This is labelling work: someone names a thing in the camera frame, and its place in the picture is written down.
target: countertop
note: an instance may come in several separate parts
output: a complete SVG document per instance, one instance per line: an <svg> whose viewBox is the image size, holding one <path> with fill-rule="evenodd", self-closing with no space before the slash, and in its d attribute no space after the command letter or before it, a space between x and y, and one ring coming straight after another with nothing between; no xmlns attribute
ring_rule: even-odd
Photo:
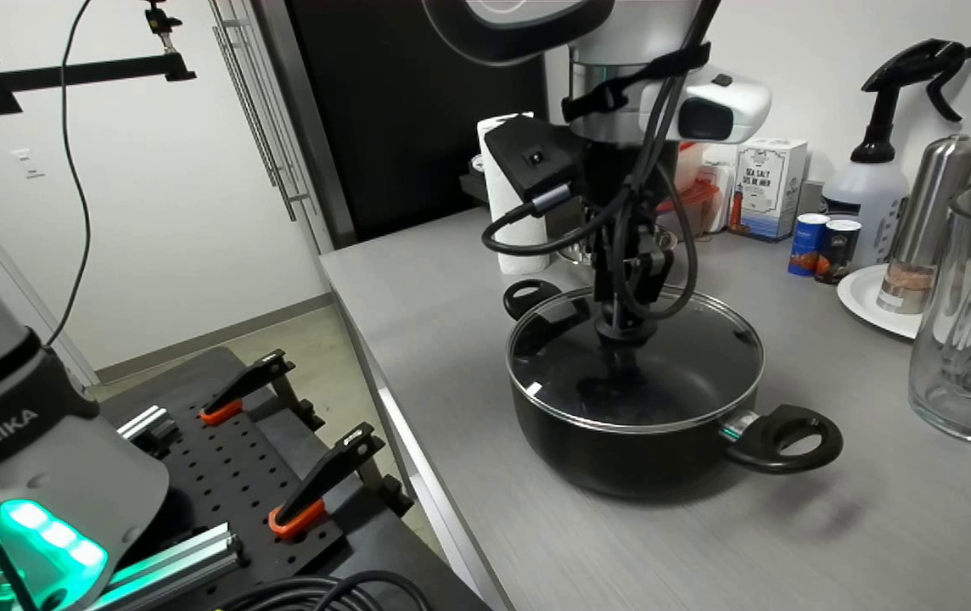
<svg viewBox="0 0 971 611"><path fill-rule="evenodd" d="M841 458L783 479L727 467L664 501L623 501L575 489L523 440L504 363L514 277L481 226L481 211L455 215L322 268L387 418L436 477L425 497L446 497L514 607L971 607L971 445L911 412L911 344L791 277L787 246L717 233L698 246L698 288L756 326L756 403L818 406L844 435ZM577 276L556 260L551 277Z"/></svg>

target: cooking pot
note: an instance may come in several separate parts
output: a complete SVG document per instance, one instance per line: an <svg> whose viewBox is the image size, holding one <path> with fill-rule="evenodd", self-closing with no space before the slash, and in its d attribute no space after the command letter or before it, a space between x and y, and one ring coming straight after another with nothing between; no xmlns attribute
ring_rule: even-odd
<svg viewBox="0 0 971 611"><path fill-rule="evenodd" d="M591 492L670 492L723 458L774 477L812 471L841 453L840 427L809 406L753 412L762 336L713 295L697 291L640 345L601 340L591 291L541 277L508 285L506 312L515 320L518 427L542 461Z"/></svg>

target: small bottle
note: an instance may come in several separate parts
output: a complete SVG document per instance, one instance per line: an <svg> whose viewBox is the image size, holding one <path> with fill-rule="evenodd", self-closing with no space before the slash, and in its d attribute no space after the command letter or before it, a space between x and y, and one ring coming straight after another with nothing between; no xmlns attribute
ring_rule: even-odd
<svg viewBox="0 0 971 611"><path fill-rule="evenodd" d="M934 291L934 272L945 252L945 226L954 198L971 185L971 135L934 138L924 148L913 198L894 238L881 306L917 315Z"/></svg>

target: bottle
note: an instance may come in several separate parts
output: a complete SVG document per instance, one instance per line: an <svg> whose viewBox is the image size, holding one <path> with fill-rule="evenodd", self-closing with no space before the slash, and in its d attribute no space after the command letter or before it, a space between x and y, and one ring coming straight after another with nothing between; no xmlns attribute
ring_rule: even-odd
<svg viewBox="0 0 971 611"><path fill-rule="evenodd" d="M971 135L934 138L924 148L913 198L896 226L881 306L919 315L932 291L954 198L971 185Z"/></svg>
<svg viewBox="0 0 971 611"><path fill-rule="evenodd" d="M864 92L875 92L865 138L856 147L852 162L831 172L821 198L831 215L852 215L864 223L852 265L865 268L891 255L900 205L908 199L908 176L896 169L896 148L891 143L900 90L932 83L927 94L949 122L962 117L945 99L945 86L965 67L971 49L958 40L924 40L891 57Z"/></svg>

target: red clip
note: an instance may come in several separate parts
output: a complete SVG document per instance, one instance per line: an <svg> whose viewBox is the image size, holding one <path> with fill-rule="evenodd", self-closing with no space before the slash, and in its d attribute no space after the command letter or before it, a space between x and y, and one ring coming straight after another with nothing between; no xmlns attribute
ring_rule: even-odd
<svg viewBox="0 0 971 611"><path fill-rule="evenodd" d="M230 421L241 412L243 412L243 402L228 402L228 403L217 403L210 412L199 412L199 426L203 427L221 427L224 421Z"/></svg>
<svg viewBox="0 0 971 611"><path fill-rule="evenodd" d="M316 524L327 518L322 498L303 510L298 517L292 517L290 524L280 524L280 512L283 505L267 512L267 529L274 532L274 541L298 541L303 532L310 532Z"/></svg>

